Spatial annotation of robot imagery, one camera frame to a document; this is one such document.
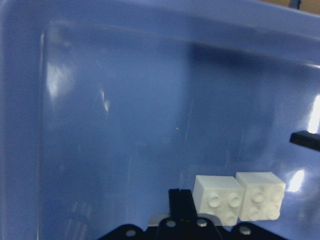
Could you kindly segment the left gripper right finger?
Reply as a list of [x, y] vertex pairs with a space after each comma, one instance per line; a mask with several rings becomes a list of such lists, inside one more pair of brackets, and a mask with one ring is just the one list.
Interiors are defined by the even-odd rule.
[[191, 190], [180, 190], [180, 219], [184, 223], [191, 223], [198, 217]]

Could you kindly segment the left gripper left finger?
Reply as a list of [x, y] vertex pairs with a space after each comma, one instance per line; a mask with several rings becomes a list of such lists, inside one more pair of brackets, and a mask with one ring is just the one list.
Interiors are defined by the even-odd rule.
[[170, 189], [168, 191], [170, 219], [180, 225], [180, 189]]

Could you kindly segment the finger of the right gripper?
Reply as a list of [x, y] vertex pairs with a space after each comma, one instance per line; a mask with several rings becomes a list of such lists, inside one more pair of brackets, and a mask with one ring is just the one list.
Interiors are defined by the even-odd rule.
[[311, 150], [320, 150], [320, 135], [318, 133], [310, 133], [306, 130], [294, 132], [291, 134], [289, 142]]

